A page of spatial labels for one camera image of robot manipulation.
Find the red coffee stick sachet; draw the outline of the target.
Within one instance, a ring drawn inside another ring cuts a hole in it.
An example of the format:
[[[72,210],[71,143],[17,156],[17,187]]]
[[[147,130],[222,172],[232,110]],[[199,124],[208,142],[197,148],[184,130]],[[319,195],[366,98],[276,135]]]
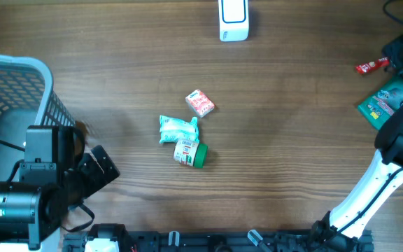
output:
[[[368,63],[364,64],[359,64],[355,67],[355,70],[360,74],[360,75],[365,75],[369,74],[375,70],[378,70],[383,67],[387,67],[390,65],[390,60],[388,57],[382,57],[378,60],[371,61]]]

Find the green gloves packet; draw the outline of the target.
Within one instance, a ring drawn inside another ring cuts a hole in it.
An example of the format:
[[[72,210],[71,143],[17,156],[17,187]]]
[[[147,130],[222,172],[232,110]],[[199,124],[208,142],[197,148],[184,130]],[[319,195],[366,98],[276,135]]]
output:
[[[392,77],[381,89],[368,96],[358,110],[377,130],[396,112],[403,102],[403,78]]]

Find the mint green wipes packet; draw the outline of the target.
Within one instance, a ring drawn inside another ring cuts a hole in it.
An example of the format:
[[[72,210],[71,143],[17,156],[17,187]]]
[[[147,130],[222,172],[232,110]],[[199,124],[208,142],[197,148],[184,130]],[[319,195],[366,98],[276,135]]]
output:
[[[198,118],[190,122],[169,116],[160,116],[160,144],[176,143],[179,139],[199,142]]]

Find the jar with green lid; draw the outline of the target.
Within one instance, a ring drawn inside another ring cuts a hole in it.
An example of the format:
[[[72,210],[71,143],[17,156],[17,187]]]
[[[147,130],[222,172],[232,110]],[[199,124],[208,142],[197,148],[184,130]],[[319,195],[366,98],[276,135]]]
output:
[[[179,139],[176,143],[173,159],[182,165],[204,167],[208,155],[208,146],[204,143],[198,143],[187,139]]]

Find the red tissue pack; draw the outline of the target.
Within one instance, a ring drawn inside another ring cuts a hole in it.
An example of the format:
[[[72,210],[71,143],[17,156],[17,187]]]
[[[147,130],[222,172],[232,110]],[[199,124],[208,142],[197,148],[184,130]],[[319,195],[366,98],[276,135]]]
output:
[[[215,104],[201,90],[194,90],[185,98],[185,101],[200,118],[215,108]]]

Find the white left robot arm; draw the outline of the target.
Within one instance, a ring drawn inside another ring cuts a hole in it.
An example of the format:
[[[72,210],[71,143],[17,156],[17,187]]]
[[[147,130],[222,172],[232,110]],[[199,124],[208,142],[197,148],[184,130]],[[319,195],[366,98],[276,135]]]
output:
[[[76,153],[76,140],[85,140],[76,127],[28,127],[24,158],[11,173],[19,180],[0,181],[0,246],[22,244],[36,251],[70,210],[93,215],[84,201],[120,172],[102,146]]]

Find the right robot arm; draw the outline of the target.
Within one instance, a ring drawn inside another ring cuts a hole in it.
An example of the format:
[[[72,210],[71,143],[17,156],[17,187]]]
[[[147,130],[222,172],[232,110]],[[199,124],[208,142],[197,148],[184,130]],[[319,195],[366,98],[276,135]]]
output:
[[[384,48],[390,63],[403,70],[403,35]],[[316,221],[308,251],[357,251],[363,231],[389,196],[403,184],[403,100],[376,136],[374,158],[347,198]]]

